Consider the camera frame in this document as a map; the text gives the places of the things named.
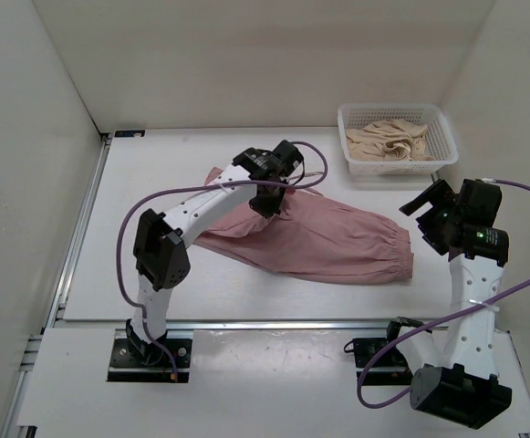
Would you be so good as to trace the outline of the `beige trousers in basket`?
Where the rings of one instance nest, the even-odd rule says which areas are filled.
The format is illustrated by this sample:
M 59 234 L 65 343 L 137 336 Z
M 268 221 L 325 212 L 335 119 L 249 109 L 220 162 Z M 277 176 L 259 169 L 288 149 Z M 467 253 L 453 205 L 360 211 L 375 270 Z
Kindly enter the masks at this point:
M 349 156 L 362 162 L 428 162 L 427 125 L 406 120 L 375 121 L 362 129 L 346 129 Z

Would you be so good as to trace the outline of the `white perforated plastic basket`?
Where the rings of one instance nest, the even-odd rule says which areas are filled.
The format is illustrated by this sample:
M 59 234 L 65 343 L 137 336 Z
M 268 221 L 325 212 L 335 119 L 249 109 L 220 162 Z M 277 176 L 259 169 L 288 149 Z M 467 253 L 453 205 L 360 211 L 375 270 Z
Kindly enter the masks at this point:
M 459 158 L 446 118 L 431 104 L 343 104 L 338 132 L 355 177 L 432 174 Z

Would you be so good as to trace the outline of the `pink trousers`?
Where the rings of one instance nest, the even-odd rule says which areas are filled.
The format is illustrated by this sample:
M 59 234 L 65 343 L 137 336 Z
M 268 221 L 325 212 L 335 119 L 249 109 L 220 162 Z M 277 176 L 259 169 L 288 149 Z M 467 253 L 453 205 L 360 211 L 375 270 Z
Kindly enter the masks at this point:
M 341 285 L 383 285 L 413 277 L 410 234 L 389 218 L 289 190 L 269 219 L 247 203 L 213 223 L 195 244 L 264 271 Z

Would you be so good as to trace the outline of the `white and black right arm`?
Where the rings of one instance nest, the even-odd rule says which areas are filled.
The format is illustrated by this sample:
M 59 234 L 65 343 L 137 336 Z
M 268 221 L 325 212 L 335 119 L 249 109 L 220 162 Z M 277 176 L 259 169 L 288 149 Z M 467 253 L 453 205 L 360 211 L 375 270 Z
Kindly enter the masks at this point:
M 488 304 L 499 289 L 508 261 L 507 232 L 494 228 L 502 201 L 499 187 L 466 180 L 455 192 L 444 180 L 435 182 L 400 211 L 418 217 L 423 240 L 449 257 L 452 313 L 477 311 L 451 321 L 442 348 L 430 330 L 413 337 L 395 333 L 382 342 L 387 361 L 407 362 L 412 373 L 410 406 L 415 411 L 478 430 L 506 411 L 510 388 L 500 384 L 494 359 L 497 308 Z

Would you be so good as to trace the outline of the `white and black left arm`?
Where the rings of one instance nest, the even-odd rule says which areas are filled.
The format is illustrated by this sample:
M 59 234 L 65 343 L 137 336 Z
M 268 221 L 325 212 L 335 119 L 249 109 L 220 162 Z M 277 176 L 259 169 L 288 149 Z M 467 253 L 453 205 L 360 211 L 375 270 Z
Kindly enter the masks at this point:
M 127 321 L 130 352 L 144 365 L 163 358 L 174 360 L 165 345 L 165 319 L 171 293 L 191 271 L 188 248 L 209 226 L 235 207 L 249 203 L 270 218 L 279 212 L 290 175 L 299 167 L 289 164 L 231 164 L 193 195 L 166 212 L 144 211 L 139 218 L 133 246 L 139 292 L 131 299 L 122 277 L 122 238 L 116 249 L 120 292 L 135 308 Z

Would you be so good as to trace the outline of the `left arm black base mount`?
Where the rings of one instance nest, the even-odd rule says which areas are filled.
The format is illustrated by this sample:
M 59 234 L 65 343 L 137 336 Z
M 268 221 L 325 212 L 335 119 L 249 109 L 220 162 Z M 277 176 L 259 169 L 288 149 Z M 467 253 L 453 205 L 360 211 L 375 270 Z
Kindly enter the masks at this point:
M 109 357 L 107 381 L 144 383 L 187 383 L 192 362 L 192 339 L 167 338 L 165 346 L 175 359 L 177 373 L 171 361 L 161 349 L 154 348 L 149 359 L 144 359 L 130 345 L 124 333 L 113 340 Z

